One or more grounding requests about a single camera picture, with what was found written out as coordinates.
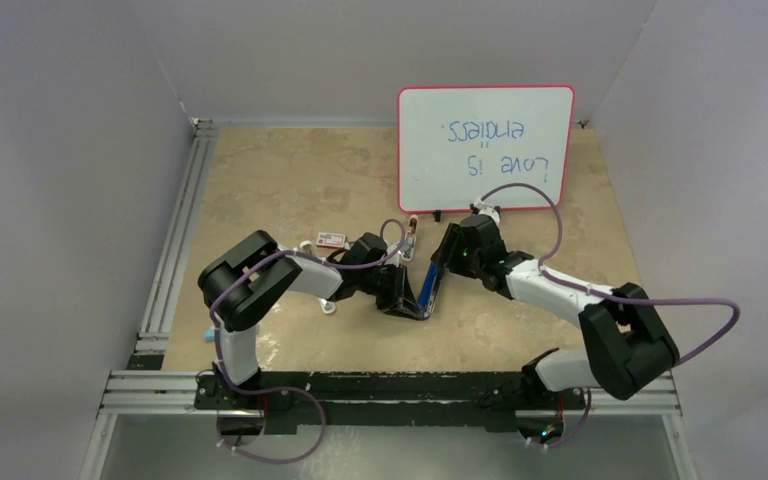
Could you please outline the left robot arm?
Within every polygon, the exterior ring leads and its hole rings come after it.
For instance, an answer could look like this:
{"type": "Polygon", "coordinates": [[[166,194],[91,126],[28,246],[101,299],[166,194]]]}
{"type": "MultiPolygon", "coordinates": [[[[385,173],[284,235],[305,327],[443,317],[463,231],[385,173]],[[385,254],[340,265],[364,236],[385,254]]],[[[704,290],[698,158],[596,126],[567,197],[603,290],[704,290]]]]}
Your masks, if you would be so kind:
{"type": "Polygon", "coordinates": [[[197,285],[216,331],[220,397],[235,409],[257,399],[257,326],[288,291],[333,303],[362,292],[384,314],[424,320],[407,268],[394,261],[397,252],[396,245],[367,232],[342,254],[321,258],[257,230],[206,267],[197,285]]]}

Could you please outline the blue lighter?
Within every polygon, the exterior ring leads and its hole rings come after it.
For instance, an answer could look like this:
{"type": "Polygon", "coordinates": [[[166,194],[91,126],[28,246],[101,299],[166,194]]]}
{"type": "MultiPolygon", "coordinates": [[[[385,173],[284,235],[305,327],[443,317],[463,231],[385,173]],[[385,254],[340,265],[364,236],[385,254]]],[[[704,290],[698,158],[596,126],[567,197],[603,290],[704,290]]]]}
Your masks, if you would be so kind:
{"type": "Polygon", "coordinates": [[[418,297],[422,320],[428,320],[433,313],[435,298],[440,288],[440,278],[444,270],[445,267],[439,262],[429,264],[418,297]]]}

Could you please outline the pink white eraser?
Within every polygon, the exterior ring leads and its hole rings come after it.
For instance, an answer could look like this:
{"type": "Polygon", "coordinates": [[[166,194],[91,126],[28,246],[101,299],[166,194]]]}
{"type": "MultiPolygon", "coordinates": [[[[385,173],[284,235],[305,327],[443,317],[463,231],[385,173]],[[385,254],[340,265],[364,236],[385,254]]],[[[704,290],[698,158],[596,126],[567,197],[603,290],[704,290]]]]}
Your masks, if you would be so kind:
{"type": "Polygon", "coordinates": [[[403,249],[401,250],[401,257],[405,262],[411,261],[414,257],[417,242],[417,228],[419,217],[416,214],[410,216],[407,225],[407,234],[403,249]]]}

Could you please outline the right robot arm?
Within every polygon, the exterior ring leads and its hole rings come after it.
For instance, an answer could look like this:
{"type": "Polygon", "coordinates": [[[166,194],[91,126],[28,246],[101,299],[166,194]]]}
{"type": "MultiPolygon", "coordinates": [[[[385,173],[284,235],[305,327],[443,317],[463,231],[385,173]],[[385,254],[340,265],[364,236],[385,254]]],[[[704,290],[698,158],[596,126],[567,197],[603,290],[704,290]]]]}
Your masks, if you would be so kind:
{"type": "Polygon", "coordinates": [[[642,287],[574,289],[573,277],[508,250],[489,215],[449,224],[432,263],[440,274],[478,279],[491,292],[579,328],[583,348],[550,349],[523,366],[521,392],[533,406],[544,407],[574,388],[600,388],[627,400],[678,363],[678,348],[642,287]]]}

